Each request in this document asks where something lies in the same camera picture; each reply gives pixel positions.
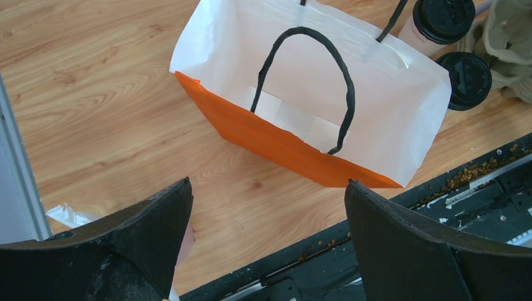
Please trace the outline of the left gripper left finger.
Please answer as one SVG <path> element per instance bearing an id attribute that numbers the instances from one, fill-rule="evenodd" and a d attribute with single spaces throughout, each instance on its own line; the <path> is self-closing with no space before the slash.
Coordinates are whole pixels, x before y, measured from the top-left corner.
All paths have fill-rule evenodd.
<path id="1" fill-rule="evenodd" d="M 3 244 L 1 299 L 167 299 L 192 206 L 184 178 L 45 240 Z"/>

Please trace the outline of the black plastic cup lid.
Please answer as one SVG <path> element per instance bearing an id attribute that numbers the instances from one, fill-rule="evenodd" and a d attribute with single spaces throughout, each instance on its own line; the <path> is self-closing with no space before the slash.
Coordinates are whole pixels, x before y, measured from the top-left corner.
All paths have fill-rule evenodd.
<path id="1" fill-rule="evenodd" d="M 413 22 L 431 42 L 450 45 L 463 38 L 476 17 L 470 0 L 421 0 L 413 7 Z"/>

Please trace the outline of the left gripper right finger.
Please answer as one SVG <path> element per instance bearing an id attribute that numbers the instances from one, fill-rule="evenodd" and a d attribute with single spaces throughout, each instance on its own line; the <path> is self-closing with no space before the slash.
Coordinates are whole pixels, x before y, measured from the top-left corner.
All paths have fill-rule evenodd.
<path id="1" fill-rule="evenodd" d="M 368 300 L 530 300 L 531 249 L 434 221 L 350 181 L 344 196 Z"/>

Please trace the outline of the orange paper takeout bag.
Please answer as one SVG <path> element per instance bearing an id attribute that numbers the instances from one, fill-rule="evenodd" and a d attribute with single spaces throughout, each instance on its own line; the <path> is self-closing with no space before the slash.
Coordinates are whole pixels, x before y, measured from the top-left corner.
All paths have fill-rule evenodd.
<path id="1" fill-rule="evenodd" d="M 226 140 L 326 187 L 405 187 L 444 119 L 447 70 L 317 1 L 200 1 L 169 70 Z"/>

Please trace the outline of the white paper coffee cup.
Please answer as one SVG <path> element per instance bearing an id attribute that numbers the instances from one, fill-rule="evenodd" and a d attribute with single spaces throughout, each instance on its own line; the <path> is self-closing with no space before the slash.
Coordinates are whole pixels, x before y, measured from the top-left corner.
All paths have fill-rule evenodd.
<path id="1" fill-rule="evenodd" d="M 426 38 L 415 26 L 412 15 L 400 30 L 398 38 L 425 56 L 432 56 L 446 47 Z"/>

